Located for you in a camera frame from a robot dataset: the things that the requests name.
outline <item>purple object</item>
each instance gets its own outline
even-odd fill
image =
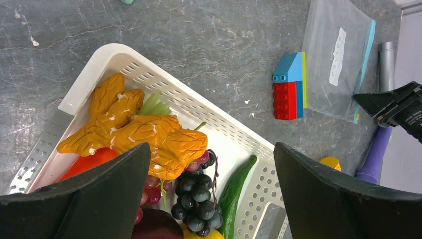
[[[390,140],[392,127],[379,127],[374,142],[366,157],[365,164],[356,174],[356,178],[368,183],[380,184],[380,171],[385,151]]]

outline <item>countertop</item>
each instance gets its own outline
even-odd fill
[[[397,44],[393,0],[352,0],[377,21],[361,92],[377,82],[377,45]],[[281,55],[302,48],[310,0],[0,0],[0,192],[43,125],[100,46],[126,44],[271,143],[320,160],[340,159],[354,174],[376,129],[305,110],[273,117],[271,74]]]

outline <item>white plastic basket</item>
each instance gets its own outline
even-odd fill
[[[160,93],[160,100],[170,105],[184,128],[195,128],[203,121],[208,123],[201,131],[208,136],[208,148],[218,156],[217,198],[233,170],[251,154],[257,155],[258,163],[242,189],[235,223],[235,238],[255,238],[268,205],[273,203],[284,208],[274,165],[274,145],[141,54],[121,44],[105,45],[92,55],[59,105],[58,115],[46,126],[11,182],[8,192],[32,192],[56,182],[65,173],[78,156],[57,153],[57,143],[88,121],[91,92],[116,72],[125,75],[125,90],[141,88],[146,93],[145,98],[151,93]],[[205,173],[214,175],[214,167]],[[168,200],[169,205],[175,203],[174,197]],[[282,221],[282,225],[277,225],[280,232],[274,238],[282,238],[286,230],[287,218]]]

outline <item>green cucumber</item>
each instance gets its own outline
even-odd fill
[[[225,239],[234,238],[234,220],[236,219],[237,203],[239,202],[243,183],[256,161],[258,161],[258,158],[255,155],[250,156],[248,161],[243,163],[230,175],[218,202],[223,217],[222,225],[218,231]]]

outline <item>yellow object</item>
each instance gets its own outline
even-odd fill
[[[304,108],[308,107],[306,103],[306,53],[302,52],[302,81],[303,81],[303,98],[304,98]]]
[[[206,239],[224,239],[224,237],[217,230],[214,230],[212,233],[208,234],[204,238],[206,238]],[[184,228],[183,239],[202,239],[202,237],[188,231],[187,228]]]
[[[200,158],[208,139],[199,131],[183,129],[175,116],[137,116],[145,93],[134,89],[123,93],[124,77],[107,78],[92,93],[90,120],[57,146],[59,153],[83,157],[99,148],[122,154],[141,143],[149,143],[151,163],[148,175],[174,180],[188,163]]]
[[[341,172],[340,162],[338,161],[337,158],[325,157],[325,158],[321,159],[320,163],[327,165],[328,167],[337,169],[338,171]]]

